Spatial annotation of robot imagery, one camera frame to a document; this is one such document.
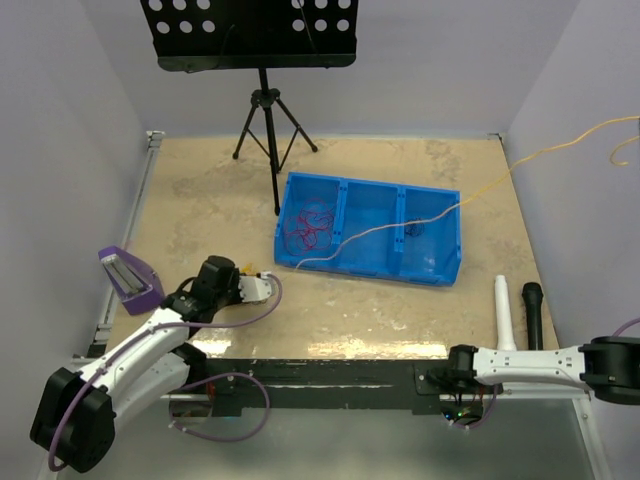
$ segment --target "white wall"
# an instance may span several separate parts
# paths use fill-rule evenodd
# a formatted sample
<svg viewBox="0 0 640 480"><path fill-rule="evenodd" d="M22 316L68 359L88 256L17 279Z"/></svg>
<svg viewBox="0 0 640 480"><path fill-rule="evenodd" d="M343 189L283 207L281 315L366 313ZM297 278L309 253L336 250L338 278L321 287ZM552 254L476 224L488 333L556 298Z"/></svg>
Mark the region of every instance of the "white wall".
<svg viewBox="0 0 640 480"><path fill-rule="evenodd" d="M0 5L0 476L35 478L47 377L88 345L144 131L77 0Z"/></svg>
<svg viewBox="0 0 640 480"><path fill-rule="evenodd" d="M640 9L636 0L582 0L507 134L510 161L576 137L612 117L640 115ZM515 184L563 345L609 335L640 316L640 155L607 157L638 133L612 126L571 150L534 160ZM630 335L638 336L636 329ZM638 478L638 407L597 402L619 480Z"/></svg>
<svg viewBox="0 0 640 480"><path fill-rule="evenodd" d="M145 127L239 133L255 71L165 72L138 1L81 1ZM364 0L355 64L273 71L271 83L314 135L503 132L577 3Z"/></svg>

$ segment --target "white cylinder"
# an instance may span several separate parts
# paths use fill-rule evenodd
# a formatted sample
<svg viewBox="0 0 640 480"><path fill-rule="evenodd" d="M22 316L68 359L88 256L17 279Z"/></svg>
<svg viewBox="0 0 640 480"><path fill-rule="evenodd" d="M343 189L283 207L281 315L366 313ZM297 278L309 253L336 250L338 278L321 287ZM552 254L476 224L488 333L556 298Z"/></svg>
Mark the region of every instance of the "white cylinder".
<svg viewBox="0 0 640 480"><path fill-rule="evenodd" d="M517 350L513 339L511 308L509 306L509 289L504 275L496 276L496 321L498 323L498 350Z"/></svg>

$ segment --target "beige table surface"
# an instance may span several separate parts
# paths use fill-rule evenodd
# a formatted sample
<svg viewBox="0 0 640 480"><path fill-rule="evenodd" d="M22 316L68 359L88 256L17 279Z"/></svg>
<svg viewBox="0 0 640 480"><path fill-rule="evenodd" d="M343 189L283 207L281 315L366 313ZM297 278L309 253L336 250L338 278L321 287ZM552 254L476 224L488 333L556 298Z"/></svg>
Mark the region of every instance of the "beige table surface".
<svg viewBox="0 0 640 480"><path fill-rule="evenodd" d="M267 157L247 139L233 160L235 137L168 139L162 144L138 232L129 249L158 272L166 292L196 275L209 255L284 278L284 298L269 317L235 330L200 331L193 343L209 356L251 358L438 358L451 345L496 345L494 277L507 276L516 342L526 348L522 285L539 281L510 181L461 210L463 259L453 287L296 271L273 262L271 177ZM298 140L283 173L301 171L452 188L466 198L506 170L494 139ZM282 151L286 147L283 137ZM236 306L216 322L250 318L261 306ZM148 315L119 307L109 346ZM557 348L546 305L545 347Z"/></svg>

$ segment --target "black handle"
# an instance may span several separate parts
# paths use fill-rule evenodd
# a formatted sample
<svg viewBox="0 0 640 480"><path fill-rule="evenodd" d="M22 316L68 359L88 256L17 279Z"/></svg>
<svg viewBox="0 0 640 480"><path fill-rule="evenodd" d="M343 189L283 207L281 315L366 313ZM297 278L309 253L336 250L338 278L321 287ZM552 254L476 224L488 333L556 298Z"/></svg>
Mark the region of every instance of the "black handle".
<svg viewBox="0 0 640 480"><path fill-rule="evenodd" d="M527 338L529 350L543 350L542 346L542 287L529 282L522 287L522 299L527 312Z"/></svg>

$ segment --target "blue bin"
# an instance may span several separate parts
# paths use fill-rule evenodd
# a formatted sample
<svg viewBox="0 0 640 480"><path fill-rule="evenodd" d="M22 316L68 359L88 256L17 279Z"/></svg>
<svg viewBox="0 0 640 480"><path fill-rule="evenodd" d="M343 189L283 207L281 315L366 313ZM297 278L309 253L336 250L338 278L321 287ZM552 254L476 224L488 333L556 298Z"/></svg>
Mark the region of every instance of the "blue bin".
<svg viewBox="0 0 640 480"><path fill-rule="evenodd" d="M460 201L453 190L290 173L274 238L275 262L295 267L332 256L373 227L426 220ZM300 268L426 285L453 285L461 262L460 210L426 224L352 240L329 261Z"/></svg>

